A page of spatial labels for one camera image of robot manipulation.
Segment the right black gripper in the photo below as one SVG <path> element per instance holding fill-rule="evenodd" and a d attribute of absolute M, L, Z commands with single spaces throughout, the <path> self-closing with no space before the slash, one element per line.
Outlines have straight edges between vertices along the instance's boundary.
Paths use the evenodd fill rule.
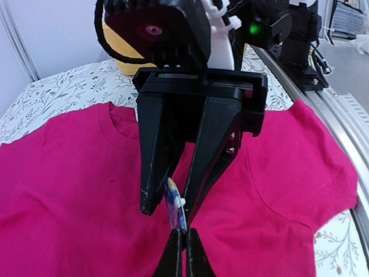
<path fill-rule="evenodd" d="M 260 135 L 267 78 L 219 69 L 201 73 L 141 69 L 133 83 L 138 91 L 140 211 L 154 213 L 185 143 L 194 143 L 184 191 L 186 223 L 191 225 L 211 187 L 237 154 L 243 133 Z"/>

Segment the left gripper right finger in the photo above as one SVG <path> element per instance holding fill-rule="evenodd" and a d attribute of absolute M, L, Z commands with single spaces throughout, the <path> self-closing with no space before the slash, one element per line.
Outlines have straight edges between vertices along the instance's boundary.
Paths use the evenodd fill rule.
<path fill-rule="evenodd" d="M 216 276 L 196 229 L 190 229 L 186 237 L 186 276 Z"/>

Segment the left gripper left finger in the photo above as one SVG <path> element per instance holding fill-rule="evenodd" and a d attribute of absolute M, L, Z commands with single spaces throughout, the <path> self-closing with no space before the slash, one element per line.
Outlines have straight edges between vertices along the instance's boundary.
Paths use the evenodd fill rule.
<path fill-rule="evenodd" d="M 173 229 L 161 255 L 154 277 L 181 277 L 183 239 L 181 229 Z"/>

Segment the round blue painted brooch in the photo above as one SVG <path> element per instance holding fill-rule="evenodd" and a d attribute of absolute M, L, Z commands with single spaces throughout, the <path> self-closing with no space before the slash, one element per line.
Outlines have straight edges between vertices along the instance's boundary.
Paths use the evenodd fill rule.
<path fill-rule="evenodd" d="M 186 200 L 180 196 L 178 187 L 172 178 L 164 181 L 165 204 L 172 229 L 178 229 L 182 234 L 187 233 L 187 223 L 184 206 Z"/>

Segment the red polo shirt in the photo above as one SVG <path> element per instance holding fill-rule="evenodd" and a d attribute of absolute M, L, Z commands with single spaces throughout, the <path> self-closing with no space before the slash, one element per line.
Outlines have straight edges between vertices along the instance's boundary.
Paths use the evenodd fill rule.
<path fill-rule="evenodd" d="M 132 108 L 97 104 L 1 145 L 2 276 L 152 276 L 171 226 L 140 212 Z M 357 172 L 298 100 L 269 111 L 193 220 L 217 276 L 315 276 L 315 233 L 353 208 Z"/>

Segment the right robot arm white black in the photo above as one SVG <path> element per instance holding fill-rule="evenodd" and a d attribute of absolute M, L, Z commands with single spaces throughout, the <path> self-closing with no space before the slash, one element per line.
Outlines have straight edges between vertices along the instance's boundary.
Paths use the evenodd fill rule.
<path fill-rule="evenodd" d="M 324 87 L 320 70 L 307 63 L 322 26 L 317 3 L 241 1 L 231 13 L 243 20 L 236 46 L 265 49 L 301 88 Z M 151 215 L 168 193 L 186 143 L 194 143 L 180 221 L 190 224 L 212 186 L 235 159 L 243 133 L 258 136 L 265 116 L 267 80 L 256 73 L 210 69 L 140 69 L 138 90 L 141 146 L 140 210 Z"/>

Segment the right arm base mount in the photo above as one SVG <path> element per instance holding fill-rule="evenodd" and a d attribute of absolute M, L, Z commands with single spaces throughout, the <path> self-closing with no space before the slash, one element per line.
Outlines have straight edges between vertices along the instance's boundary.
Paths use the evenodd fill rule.
<path fill-rule="evenodd" d="M 304 67 L 283 64 L 281 49 L 281 46 L 274 46 L 267 53 L 303 93 L 307 91 L 322 91 L 329 88 L 329 83 L 324 78 L 321 70 L 316 70 L 310 65 Z"/>

